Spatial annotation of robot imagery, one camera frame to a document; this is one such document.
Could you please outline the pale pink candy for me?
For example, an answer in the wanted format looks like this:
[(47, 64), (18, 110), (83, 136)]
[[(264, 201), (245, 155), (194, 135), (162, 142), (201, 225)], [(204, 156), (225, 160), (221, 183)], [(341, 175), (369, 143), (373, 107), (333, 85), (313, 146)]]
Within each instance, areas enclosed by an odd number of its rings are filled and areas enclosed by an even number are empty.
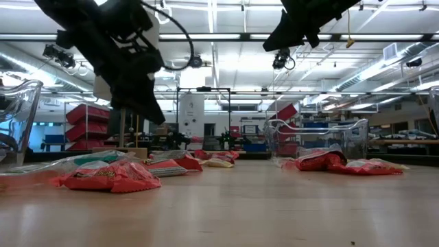
[(296, 167), (296, 160), (294, 158), (273, 158), (273, 164), (281, 169), (293, 169)]

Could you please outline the orange Reese's candy pack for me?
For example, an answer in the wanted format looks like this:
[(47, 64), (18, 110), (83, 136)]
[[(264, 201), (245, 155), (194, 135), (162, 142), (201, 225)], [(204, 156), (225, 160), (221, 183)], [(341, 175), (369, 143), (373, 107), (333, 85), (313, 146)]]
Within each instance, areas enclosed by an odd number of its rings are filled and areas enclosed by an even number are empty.
[(114, 161), (108, 167), (94, 173), (79, 173), (75, 170), (50, 180), (55, 187), (65, 186), (70, 190), (109, 191), (131, 193), (161, 187), (158, 177), (144, 165), (132, 161)]

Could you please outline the black round ceiling device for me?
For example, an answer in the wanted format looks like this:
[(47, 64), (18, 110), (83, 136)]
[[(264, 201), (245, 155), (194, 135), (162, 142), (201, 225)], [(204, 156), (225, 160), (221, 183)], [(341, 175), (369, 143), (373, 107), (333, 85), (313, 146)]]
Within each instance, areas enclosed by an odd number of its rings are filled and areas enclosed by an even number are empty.
[(203, 66), (203, 60), (201, 59), (200, 55), (194, 54), (192, 59), (189, 61), (189, 66), (193, 69), (197, 69)]

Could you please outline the white candy clear wrapper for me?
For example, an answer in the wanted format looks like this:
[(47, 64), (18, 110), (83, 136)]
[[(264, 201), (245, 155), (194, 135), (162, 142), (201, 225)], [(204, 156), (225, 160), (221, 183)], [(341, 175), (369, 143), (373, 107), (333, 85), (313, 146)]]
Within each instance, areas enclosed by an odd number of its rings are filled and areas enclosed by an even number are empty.
[(79, 166), (75, 171), (79, 173), (94, 173), (108, 166), (109, 164), (105, 161), (91, 161)]

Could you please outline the orange white candy pack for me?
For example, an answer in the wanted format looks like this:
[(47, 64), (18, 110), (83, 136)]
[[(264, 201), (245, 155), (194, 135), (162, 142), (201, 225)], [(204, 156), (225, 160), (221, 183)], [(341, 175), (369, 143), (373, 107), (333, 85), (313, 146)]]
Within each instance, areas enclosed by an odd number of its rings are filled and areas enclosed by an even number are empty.
[(157, 151), (150, 154), (150, 159), (153, 160), (169, 160), (169, 159), (182, 159), (186, 155), (191, 156), (191, 154), (186, 150), (167, 150), (167, 151)]

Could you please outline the black ceiling spotlights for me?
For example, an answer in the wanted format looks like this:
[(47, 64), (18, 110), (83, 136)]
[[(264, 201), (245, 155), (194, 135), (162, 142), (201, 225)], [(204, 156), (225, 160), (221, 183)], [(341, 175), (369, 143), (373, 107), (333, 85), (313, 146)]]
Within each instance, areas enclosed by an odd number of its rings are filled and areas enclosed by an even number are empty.
[(72, 69), (76, 66), (73, 54), (58, 49), (55, 45), (45, 45), (43, 56), (57, 62), (65, 69)]

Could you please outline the black monitor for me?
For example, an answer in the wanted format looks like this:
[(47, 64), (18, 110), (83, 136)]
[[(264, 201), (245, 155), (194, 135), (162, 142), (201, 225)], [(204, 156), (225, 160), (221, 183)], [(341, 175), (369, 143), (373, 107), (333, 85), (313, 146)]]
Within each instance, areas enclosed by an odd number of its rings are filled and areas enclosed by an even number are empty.
[(120, 110), (111, 109), (109, 113), (107, 134), (114, 136), (120, 133), (121, 126), (124, 127), (124, 133), (142, 133), (144, 129), (145, 118), (135, 114), (131, 110), (125, 110), (124, 122), (121, 121), (122, 112)]

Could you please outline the white ceiling vent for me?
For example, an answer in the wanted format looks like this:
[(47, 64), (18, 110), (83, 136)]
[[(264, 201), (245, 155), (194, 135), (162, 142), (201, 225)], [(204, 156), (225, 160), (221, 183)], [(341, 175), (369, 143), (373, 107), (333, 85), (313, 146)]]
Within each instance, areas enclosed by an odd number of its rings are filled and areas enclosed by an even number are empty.
[(385, 61), (389, 61), (397, 57), (398, 57), (398, 45), (396, 43), (392, 43), (387, 47), (383, 48), (383, 59)]

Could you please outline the blue background bench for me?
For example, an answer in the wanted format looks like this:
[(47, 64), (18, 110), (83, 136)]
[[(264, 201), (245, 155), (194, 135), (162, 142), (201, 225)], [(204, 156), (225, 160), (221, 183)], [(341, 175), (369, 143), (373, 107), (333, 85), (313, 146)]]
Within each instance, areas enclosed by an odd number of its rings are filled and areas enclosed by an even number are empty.
[(40, 145), (43, 151), (50, 152), (52, 146), (59, 146), (60, 151), (65, 151), (66, 139), (62, 134), (47, 134)]

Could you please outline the wooden background table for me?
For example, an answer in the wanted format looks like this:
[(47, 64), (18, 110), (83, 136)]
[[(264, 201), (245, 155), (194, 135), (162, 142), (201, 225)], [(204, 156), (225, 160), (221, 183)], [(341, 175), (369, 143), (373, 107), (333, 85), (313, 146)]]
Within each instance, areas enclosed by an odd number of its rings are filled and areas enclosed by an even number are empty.
[(369, 145), (439, 145), (439, 140), (402, 140), (402, 139), (387, 139), (387, 140), (369, 140)]

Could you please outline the clear plastic bin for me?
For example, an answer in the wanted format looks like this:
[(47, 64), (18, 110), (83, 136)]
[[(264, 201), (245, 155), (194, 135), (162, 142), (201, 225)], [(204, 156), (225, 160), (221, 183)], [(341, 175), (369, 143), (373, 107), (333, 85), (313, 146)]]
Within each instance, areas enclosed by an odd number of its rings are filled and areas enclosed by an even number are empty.
[(273, 158), (298, 158), (302, 148), (325, 148), (339, 144), (348, 159), (365, 158), (368, 145), (368, 120), (353, 122), (303, 122), (298, 125), (280, 119), (265, 123), (264, 133)]
[(43, 83), (0, 86), (0, 172), (23, 164)]

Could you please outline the black overhead frame beam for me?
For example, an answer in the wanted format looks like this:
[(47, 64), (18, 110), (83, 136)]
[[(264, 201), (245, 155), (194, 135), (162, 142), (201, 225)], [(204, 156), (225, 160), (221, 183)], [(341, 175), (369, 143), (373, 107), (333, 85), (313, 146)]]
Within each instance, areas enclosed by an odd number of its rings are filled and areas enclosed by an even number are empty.
[[(190, 34), (197, 42), (262, 42), (268, 33), (217, 33), (217, 34)], [(351, 37), (356, 42), (439, 42), (439, 33), (435, 34), (318, 34), (323, 42), (344, 42)], [(53, 42), (56, 34), (0, 34), (0, 41), (17, 42)]]

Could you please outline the yellow candy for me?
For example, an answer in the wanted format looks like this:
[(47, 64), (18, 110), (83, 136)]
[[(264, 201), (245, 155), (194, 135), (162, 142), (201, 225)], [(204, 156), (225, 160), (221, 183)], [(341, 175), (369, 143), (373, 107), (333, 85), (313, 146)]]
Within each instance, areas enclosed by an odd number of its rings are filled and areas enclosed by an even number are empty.
[(209, 160), (202, 161), (201, 165), (206, 165), (209, 167), (221, 167), (221, 168), (233, 168), (235, 165), (231, 162), (224, 161), (218, 158), (211, 158)]
[(408, 166), (406, 166), (406, 165), (402, 165), (402, 164), (398, 164), (398, 163), (392, 163), (392, 162), (385, 161), (385, 160), (380, 159), (380, 158), (372, 158), (371, 161), (379, 162), (379, 163), (383, 163), (383, 164), (388, 165), (388, 166), (390, 166), (390, 167), (393, 167), (393, 168), (395, 168), (395, 169), (402, 169), (402, 170), (404, 170), (404, 169), (410, 169), (410, 168), (409, 168)]

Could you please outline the tilted red storage bin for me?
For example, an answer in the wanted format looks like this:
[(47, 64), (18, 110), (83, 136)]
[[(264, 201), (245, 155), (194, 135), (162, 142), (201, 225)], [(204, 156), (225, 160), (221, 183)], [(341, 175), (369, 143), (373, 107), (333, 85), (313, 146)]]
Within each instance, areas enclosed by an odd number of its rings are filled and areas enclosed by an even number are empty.
[(272, 119), (280, 119), (280, 120), (286, 121), (286, 120), (292, 118), (297, 113), (298, 113), (298, 111), (296, 110), (294, 105), (293, 104), (288, 104), (286, 107), (282, 108), (277, 113), (272, 115), (270, 117), (270, 120), (272, 120)]

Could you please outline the red white candy pack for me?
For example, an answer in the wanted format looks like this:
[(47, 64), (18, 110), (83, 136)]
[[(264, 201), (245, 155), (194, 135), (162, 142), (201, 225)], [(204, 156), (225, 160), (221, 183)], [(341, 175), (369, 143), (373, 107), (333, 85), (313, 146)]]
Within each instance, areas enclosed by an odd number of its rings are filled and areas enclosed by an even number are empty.
[(190, 154), (185, 154), (184, 156), (181, 156), (179, 158), (174, 159), (179, 166), (185, 168), (188, 171), (198, 171), (202, 172), (202, 166), (199, 163), (199, 161), (192, 157)]

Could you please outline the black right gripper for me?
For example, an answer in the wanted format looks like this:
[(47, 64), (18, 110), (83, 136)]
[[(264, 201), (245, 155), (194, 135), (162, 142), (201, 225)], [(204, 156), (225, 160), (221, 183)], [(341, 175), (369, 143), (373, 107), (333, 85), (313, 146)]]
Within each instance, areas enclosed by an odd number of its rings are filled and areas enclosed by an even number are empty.
[(342, 14), (360, 0), (281, 0), (279, 24), (263, 43), (265, 51), (302, 45), (306, 37), (312, 48), (320, 44), (320, 28)]

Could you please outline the teal candy clear wrapper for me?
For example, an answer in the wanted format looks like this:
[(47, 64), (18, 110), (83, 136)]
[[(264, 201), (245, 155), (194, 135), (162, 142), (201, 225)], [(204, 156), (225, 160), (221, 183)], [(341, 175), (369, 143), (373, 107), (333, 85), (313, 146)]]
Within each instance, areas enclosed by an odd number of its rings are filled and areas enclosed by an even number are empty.
[(111, 162), (118, 161), (121, 158), (125, 158), (125, 157), (126, 157), (125, 152), (120, 152), (117, 150), (105, 150), (103, 152), (95, 152), (92, 154), (85, 154), (82, 156), (76, 156), (73, 159), (73, 162), (76, 165), (83, 165), (85, 163), (90, 163), (90, 162), (94, 162), (94, 161), (103, 161), (106, 163), (111, 163)]

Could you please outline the white cylinder column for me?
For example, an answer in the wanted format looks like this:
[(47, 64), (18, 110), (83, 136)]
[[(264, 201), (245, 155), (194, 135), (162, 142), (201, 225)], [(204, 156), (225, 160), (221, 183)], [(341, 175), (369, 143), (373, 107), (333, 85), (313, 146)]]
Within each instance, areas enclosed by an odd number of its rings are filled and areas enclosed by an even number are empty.
[(204, 95), (184, 94), (179, 103), (179, 132), (190, 137), (203, 137), (204, 122)]

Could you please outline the white cylinder lamp wooden base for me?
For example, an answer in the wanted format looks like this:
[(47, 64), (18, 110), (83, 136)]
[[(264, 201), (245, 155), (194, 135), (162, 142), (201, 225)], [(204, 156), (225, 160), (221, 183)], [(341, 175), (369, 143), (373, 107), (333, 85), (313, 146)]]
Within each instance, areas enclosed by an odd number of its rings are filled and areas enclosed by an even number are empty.
[[(143, 34), (146, 35), (147, 39), (151, 38), (153, 47), (158, 48), (160, 23), (152, 12), (147, 11), (147, 15), (150, 17), (153, 26), (150, 30), (144, 31)], [(93, 85), (93, 95), (98, 99), (104, 99), (109, 102), (112, 99), (110, 86), (100, 75), (95, 76), (95, 81)], [(137, 131), (138, 131), (137, 127), (134, 128), (134, 130), (136, 130), (136, 132), (134, 133), (134, 147), (133, 148), (126, 147), (126, 144), (129, 143), (129, 140), (126, 137), (127, 131), (125, 131), (124, 129), (126, 112), (127, 112), (126, 109), (122, 109), (117, 118), (117, 135), (111, 134), (111, 136), (113, 137), (113, 141), (117, 141), (117, 145), (115, 146), (115, 149), (124, 152), (129, 149), (131, 149), (133, 152), (141, 151), (141, 148), (137, 147)]]

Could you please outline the black metal background frame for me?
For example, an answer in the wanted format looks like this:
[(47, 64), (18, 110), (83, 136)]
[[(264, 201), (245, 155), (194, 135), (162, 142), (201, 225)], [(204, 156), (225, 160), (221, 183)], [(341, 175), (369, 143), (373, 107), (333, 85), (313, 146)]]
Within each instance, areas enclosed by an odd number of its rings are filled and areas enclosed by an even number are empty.
[[(222, 95), (227, 95), (227, 101), (228, 101), (228, 127), (227, 130), (230, 129), (230, 119), (231, 119), (231, 111), (230, 111), (230, 103), (231, 103), (231, 89), (230, 88), (215, 88), (215, 87), (209, 87), (209, 86), (200, 86), (196, 88), (182, 88), (178, 87), (176, 89), (176, 124), (178, 126), (179, 131), (179, 125), (178, 125), (178, 114), (179, 114), (179, 103), (180, 98), (187, 93), (193, 93), (193, 94), (201, 94), (204, 96), (219, 96), (218, 104), (221, 105), (221, 99), (220, 97)], [(204, 99), (204, 120), (206, 117), (206, 108), (205, 108), (205, 99)]]

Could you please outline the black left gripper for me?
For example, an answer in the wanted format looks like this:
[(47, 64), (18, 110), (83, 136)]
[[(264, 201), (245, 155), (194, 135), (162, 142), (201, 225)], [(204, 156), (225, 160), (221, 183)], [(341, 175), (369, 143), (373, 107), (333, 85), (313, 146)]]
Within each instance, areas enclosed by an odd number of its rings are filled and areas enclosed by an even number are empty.
[[(139, 69), (158, 71), (163, 59), (157, 48), (158, 31), (154, 17), (141, 0), (92, 0), (96, 69), (100, 73), (118, 69), (127, 73)], [(120, 80), (110, 87), (110, 104), (115, 109), (128, 109), (156, 125), (165, 122), (154, 95), (155, 78), (147, 74), (134, 80)]]

